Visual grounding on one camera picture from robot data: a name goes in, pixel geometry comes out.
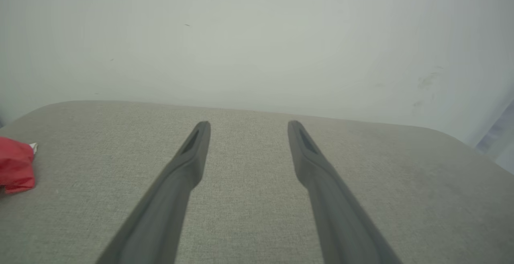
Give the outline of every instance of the textured gray fabric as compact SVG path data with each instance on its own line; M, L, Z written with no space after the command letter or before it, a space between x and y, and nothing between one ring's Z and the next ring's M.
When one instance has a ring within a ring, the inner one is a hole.
M0 198L0 263L93 263L198 121L210 121L176 263L322 263L287 123L303 123L405 263L512 263L514 176L437 131L149 103L49 105L0 129L39 143Z

